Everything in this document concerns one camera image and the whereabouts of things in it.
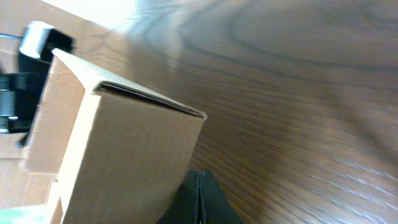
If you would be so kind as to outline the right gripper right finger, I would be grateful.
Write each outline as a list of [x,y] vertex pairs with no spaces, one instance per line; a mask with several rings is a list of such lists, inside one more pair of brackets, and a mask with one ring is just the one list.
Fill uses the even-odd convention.
[[200,174],[199,198],[201,222],[205,224],[243,224],[244,222],[229,204],[210,170]]

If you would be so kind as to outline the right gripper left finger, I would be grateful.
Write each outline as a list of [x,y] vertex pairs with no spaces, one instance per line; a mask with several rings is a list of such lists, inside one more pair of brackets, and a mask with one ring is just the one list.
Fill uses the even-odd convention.
[[199,173],[187,172],[169,209],[157,224],[197,224],[199,213]]

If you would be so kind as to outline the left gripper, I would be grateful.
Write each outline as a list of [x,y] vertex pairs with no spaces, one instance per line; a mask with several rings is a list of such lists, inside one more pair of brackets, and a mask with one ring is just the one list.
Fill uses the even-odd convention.
[[[22,41],[24,35],[1,34],[2,39]],[[53,60],[53,49],[67,53],[73,51],[74,38],[57,29],[50,31],[40,59],[28,57],[18,51],[16,73],[1,72],[1,133],[24,136],[16,143],[22,148],[37,111],[37,105]]]

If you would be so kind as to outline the brown cardboard box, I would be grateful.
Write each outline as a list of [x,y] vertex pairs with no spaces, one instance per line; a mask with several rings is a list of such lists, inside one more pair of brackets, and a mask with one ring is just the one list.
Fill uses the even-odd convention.
[[59,49],[25,148],[1,138],[1,208],[48,222],[155,223],[206,114]]

